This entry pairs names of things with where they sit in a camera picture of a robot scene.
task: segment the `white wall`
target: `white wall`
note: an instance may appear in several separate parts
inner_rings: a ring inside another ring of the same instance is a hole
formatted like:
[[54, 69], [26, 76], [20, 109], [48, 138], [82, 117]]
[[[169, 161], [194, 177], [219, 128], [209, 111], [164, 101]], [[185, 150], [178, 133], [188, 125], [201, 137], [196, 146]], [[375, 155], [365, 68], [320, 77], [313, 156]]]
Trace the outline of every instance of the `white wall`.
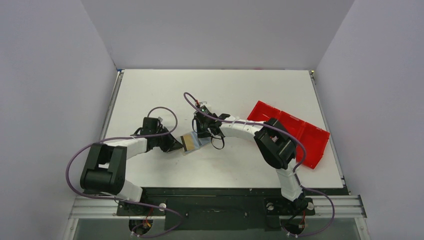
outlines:
[[356, 0], [316, 70], [373, 240], [424, 239], [424, 1]]
[[116, 70], [79, 0], [2, 1], [0, 33], [0, 239], [61, 239]]
[[354, 0], [81, 0], [118, 68], [315, 69]]

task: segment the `black bracket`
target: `black bracket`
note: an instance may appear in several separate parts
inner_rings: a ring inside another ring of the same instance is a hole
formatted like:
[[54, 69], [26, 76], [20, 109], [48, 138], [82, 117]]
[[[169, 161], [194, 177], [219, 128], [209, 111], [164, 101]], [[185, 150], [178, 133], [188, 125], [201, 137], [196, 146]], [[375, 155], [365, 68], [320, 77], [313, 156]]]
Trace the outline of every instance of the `black bracket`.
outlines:
[[[143, 119], [143, 127], [139, 127], [132, 136], [164, 134], [167, 132], [169, 132], [168, 129], [162, 125], [159, 118], [145, 117]], [[177, 149], [181, 149], [183, 145], [171, 134], [166, 134], [147, 138], [146, 152], [152, 150], [155, 147], [160, 147], [162, 152], [168, 153]]]
[[[287, 132], [287, 129], [276, 118], [264, 124]], [[296, 156], [296, 144], [285, 134], [268, 127], [255, 132], [254, 140], [265, 161], [275, 169], [287, 169]]]
[[[201, 106], [199, 109], [206, 115], [209, 115], [211, 117], [221, 119], [221, 120], [224, 120], [230, 116], [229, 114], [226, 114], [226, 113], [223, 113], [218, 116], [215, 113], [210, 112], [206, 106]], [[199, 113], [198, 111], [194, 114], [193, 121], [196, 122], [196, 131], [197, 131], [198, 138], [200, 139], [209, 138], [212, 136], [211, 133], [215, 136], [225, 137], [220, 130], [220, 126], [222, 125], [222, 122], [211, 119]]]
[[[306, 206], [308, 203], [312, 203], [312, 198], [305, 197], [303, 199]], [[283, 197], [267, 197], [263, 200], [263, 205], [266, 209], [267, 216], [293, 216], [298, 215], [298, 212], [305, 211], [307, 216], [315, 215], [315, 209], [309, 210], [306, 206], [297, 206], [296, 204]]]
[[[140, 202], [156, 205], [156, 206], [159, 206], [162, 203], [168, 204], [168, 200], [166, 197], [146, 199], [146, 198], [143, 198], [142, 196]], [[144, 216], [144, 215], [147, 215], [149, 211], [150, 211], [150, 207], [120, 201], [118, 204], [118, 208], [116, 210], [116, 215], [117, 216]], [[167, 213], [166, 211], [161, 211], [157, 208], [153, 208], [153, 212], [150, 215], [165, 216], [166, 213]]]
[[[125, 182], [127, 148], [95, 143], [90, 147], [79, 184], [85, 190], [117, 195]], [[109, 168], [99, 164], [109, 163]]]

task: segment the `white table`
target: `white table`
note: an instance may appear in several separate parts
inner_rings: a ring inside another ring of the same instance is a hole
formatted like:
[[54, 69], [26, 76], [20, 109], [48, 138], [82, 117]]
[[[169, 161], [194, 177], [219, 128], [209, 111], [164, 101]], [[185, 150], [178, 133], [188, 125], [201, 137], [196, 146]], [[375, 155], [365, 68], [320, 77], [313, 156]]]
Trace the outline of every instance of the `white table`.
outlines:
[[[179, 136], [192, 131], [194, 109], [183, 93], [212, 105], [217, 115], [246, 119], [258, 100], [326, 129], [308, 71], [296, 70], [160, 70], [126, 69], [110, 118], [106, 137], [128, 136], [143, 124], [150, 109], [164, 106], [178, 117]], [[159, 109], [171, 129], [173, 116]], [[301, 183], [308, 188], [342, 188], [330, 143], [314, 170], [301, 166]], [[126, 178], [141, 187], [162, 188], [279, 188], [275, 169], [263, 159], [253, 142], [225, 138], [225, 148], [208, 145], [183, 155], [155, 148], [131, 158]]]

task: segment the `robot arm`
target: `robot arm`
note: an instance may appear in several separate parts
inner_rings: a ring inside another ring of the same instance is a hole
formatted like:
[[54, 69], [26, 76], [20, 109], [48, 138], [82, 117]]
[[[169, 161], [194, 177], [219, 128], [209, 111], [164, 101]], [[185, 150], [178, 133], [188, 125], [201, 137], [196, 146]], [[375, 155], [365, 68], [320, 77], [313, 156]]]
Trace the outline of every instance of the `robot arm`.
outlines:
[[[143, 127], [133, 136], [169, 132], [160, 118], [145, 117]], [[134, 138], [112, 143], [95, 143], [90, 147], [80, 178], [83, 189], [107, 193], [120, 199], [139, 202], [143, 189], [125, 179], [126, 164], [130, 158], [147, 153], [155, 147], [167, 153], [183, 147], [171, 134], [149, 138]]]
[[[210, 111], [211, 107], [204, 103], [199, 104], [198, 108], [207, 115], [233, 122], [216, 121], [196, 111], [194, 113], [194, 121], [196, 121], [199, 138], [212, 136], [220, 136], [221, 138], [236, 137], [255, 142], [264, 160], [276, 170], [281, 185], [281, 195], [292, 202], [303, 198], [302, 188], [293, 172], [293, 168], [296, 165], [296, 161], [293, 160], [296, 154], [296, 144], [288, 136], [260, 125], [234, 123], [236, 118], [229, 114], [221, 114], [218, 117]], [[254, 123], [247, 120], [237, 119], [237, 121]], [[258, 123], [264, 123], [287, 132], [284, 126], [275, 118]]]

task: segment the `red tray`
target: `red tray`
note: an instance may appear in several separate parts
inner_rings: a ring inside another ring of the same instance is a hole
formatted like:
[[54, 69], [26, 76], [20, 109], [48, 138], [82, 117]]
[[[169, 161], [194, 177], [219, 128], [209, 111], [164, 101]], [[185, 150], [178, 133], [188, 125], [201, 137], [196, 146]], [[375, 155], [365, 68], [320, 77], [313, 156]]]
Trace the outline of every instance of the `red tray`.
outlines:
[[[278, 119], [288, 133], [303, 144], [307, 153], [303, 165], [315, 169], [323, 157], [330, 133], [262, 101], [257, 101], [247, 120], [268, 121], [270, 118]], [[299, 162], [303, 155], [304, 152], [298, 146], [296, 148], [296, 161]]]

